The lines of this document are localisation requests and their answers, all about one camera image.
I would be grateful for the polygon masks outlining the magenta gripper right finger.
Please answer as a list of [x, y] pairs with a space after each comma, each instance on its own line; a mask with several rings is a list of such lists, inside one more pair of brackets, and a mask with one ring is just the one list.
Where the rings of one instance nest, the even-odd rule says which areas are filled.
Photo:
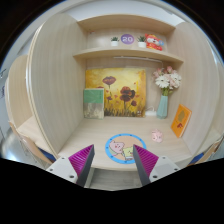
[[133, 146], [133, 156], [143, 186], [180, 170], [168, 157], [158, 157], [137, 145]]

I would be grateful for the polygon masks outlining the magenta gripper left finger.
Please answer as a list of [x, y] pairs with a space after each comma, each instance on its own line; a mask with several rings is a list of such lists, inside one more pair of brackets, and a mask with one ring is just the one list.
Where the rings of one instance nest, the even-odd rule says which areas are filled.
[[94, 145], [87, 146], [70, 157], [60, 157], [47, 171], [84, 187], [95, 155]]

